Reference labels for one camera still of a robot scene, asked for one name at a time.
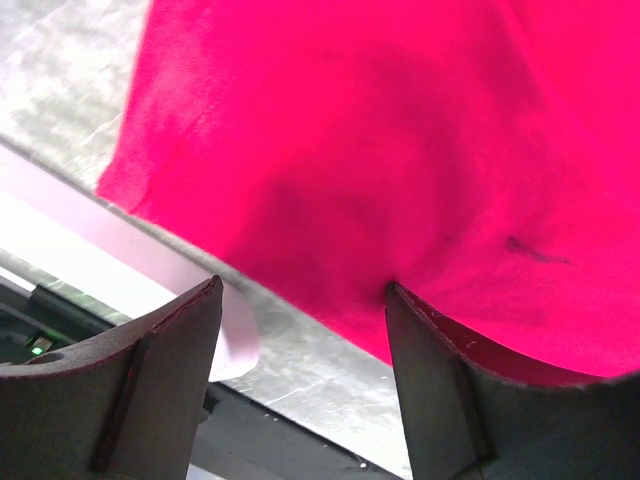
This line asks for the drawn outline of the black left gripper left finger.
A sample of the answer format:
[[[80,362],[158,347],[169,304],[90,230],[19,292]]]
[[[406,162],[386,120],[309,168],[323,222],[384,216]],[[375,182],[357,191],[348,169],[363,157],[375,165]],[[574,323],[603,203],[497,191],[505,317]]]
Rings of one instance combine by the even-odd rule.
[[[213,277],[138,319],[1,368],[5,479],[183,479],[222,316]]]

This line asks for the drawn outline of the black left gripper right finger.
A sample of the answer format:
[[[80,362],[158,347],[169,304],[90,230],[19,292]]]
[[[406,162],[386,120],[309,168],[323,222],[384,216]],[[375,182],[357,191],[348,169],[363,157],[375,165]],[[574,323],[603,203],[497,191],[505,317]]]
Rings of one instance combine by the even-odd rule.
[[[417,479],[635,479],[639,377],[519,354],[413,292],[386,289],[386,325]]]

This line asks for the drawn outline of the pink-red t-shirt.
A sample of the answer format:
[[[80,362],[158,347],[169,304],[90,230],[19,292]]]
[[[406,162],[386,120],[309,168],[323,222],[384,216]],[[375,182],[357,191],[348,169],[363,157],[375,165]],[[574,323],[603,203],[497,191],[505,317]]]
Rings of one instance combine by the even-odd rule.
[[[155,1],[97,194],[382,361],[399,283],[639,368],[635,1]]]

